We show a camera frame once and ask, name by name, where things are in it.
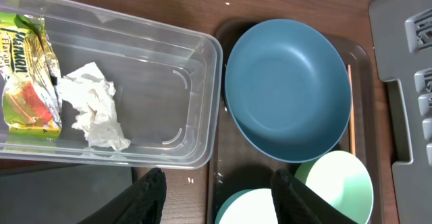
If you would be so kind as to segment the dark blue plate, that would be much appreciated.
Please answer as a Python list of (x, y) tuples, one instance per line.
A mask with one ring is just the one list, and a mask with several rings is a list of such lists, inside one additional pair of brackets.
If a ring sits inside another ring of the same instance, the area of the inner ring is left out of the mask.
[(351, 96), (336, 48), (295, 20), (249, 28), (225, 69), (225, 101), (238, 129), (263, 154), (287, 163), (317, 159), (340, 141)]

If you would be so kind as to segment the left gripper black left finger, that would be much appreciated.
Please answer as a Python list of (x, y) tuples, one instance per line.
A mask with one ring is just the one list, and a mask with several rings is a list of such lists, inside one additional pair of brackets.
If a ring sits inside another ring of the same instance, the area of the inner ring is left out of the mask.
[(165, 173), (152, 168), (80, 224), (160, 224), (166, 195)]

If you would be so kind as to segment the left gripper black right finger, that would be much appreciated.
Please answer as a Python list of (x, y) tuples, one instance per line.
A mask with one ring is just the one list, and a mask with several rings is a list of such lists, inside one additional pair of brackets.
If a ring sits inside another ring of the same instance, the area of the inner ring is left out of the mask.
[(287, 169), (272, 175), (271, 195), (279, 224), (356, 224)]

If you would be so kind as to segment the green yellow snack wrapper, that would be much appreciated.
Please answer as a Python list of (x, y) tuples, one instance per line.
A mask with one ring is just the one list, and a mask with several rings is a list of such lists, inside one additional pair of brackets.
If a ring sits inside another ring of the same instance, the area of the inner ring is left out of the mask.
[(43, 17), (1, 13), (1, 77), (9, 133), (57, 139), (62, 129), (61, 70)]

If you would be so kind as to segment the white tissue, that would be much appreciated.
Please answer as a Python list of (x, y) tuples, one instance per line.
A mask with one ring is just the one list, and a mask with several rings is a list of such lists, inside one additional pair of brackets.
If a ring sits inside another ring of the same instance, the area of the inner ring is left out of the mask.
[(65, 75), (59, 85), (62, 99), (78, 111), (72, 128), (84, 132), (90, 147), (122, 151), (130, 146), (117, 120), (114, 83), (106, 80), (95, 62)]

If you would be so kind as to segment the light blue white bowl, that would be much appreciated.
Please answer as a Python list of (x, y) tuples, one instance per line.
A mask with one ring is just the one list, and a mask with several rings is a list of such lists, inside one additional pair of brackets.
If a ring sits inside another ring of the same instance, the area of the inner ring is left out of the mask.
[(271, 190), (242, 190), (220, 207), (215, 224), (278, 224)]

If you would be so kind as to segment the mint green bowl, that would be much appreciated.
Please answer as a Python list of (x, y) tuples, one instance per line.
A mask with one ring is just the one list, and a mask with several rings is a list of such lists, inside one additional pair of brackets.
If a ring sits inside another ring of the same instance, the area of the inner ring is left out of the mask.
[(373, 184), (367, 168), (355, 155), (342, 150), (328, 152), (301, 164), (295, 177), (356, 223), (369, 222)]

